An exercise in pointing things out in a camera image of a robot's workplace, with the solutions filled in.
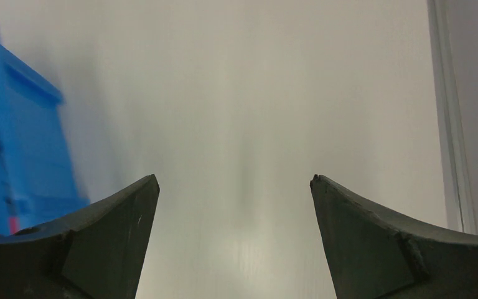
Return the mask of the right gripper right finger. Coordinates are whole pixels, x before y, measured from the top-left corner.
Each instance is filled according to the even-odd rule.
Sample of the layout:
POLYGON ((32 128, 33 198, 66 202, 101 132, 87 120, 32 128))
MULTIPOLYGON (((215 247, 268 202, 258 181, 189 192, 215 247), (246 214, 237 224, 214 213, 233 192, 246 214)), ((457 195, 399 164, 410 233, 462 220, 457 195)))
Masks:
POLYGON ((478 235, 416 220, 323 175, 310 188, 338 298, 478 298, 478 235))

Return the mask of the right side aluminium rail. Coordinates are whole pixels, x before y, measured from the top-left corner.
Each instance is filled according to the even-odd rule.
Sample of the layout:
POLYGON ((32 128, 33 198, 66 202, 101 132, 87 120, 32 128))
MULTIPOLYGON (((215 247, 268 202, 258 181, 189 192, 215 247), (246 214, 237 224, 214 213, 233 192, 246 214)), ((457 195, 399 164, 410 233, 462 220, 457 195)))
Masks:
POLYGON ((476 234, 476 218, 449 36, 447 3, 446 1, 426 3, 447 223, 450 229, 476 234))

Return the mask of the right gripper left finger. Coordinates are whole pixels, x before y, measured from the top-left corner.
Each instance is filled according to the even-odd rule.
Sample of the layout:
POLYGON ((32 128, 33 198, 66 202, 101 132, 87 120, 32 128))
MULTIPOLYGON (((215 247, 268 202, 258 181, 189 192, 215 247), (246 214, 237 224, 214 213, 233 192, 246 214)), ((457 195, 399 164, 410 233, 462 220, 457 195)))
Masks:
POLYGON ((155 175, 58 219, 0 236, 0 298, 134 298, 160 187, 155 175))

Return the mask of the blue plastic storage bin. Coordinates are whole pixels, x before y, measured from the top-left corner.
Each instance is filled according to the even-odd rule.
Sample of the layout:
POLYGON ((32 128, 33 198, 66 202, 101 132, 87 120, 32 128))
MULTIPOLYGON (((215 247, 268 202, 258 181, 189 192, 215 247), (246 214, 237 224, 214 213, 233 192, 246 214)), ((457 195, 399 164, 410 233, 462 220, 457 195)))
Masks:
POLYGON ((0 235, 89 204, 79 195, 60 91, 0 43, 0 235))

